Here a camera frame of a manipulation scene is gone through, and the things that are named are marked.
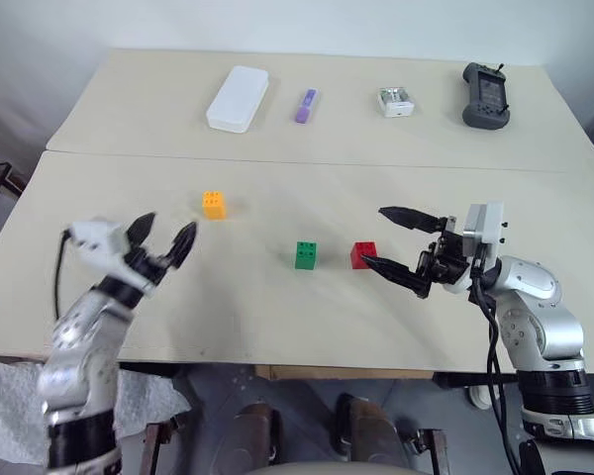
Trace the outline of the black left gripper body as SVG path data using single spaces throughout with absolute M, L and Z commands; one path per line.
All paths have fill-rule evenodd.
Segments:
M 159 284 L 172 266 L 166 255 L 154 256 L 142 246 L 135 246 L 124 256 L 124 261 L 131 269 L 143 276 L 151 284 Z

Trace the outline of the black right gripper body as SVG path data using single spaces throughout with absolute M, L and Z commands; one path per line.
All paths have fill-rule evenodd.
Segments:
M 463 237 L 454 231 L 454 225 L 455 217 L 421 215 L 418 229 L 440 235 L 420 254 L 416 275 L 424 281 L 424 286 L 418 294 L 429 294 L 434 283 L 442 284 L 453 294 L 470 288 L 470 259 L 463 253 Z

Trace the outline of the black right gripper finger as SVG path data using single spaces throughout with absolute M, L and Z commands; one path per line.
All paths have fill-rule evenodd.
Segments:
M 381 207 L 378 213 L 398 226 L 408 230 L 419 230 L 427 234 L 443 232 L 448 221 L 447 217 L 434 217 L 405 207 Z
M 363 254 L 363 262 L 381 277 L 389 282 L 411 290 L 418 298 L 426 299 L 429 296 L 432 281 L 417 272 L 412 272 L 406 265 L 391 259 Z

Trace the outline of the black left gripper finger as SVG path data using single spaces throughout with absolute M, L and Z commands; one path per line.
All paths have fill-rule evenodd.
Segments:
M 183 227 L 172 242 L 170 251 L 165 255 L 167 267 L 179 268 L 190 253 L 197 235 L 197 223 L 191 222 Z
M 140 247 L 150 234 L 156 213 L 150 212 L 136 218 L 127 229 L 127 239 L 131 248 Z

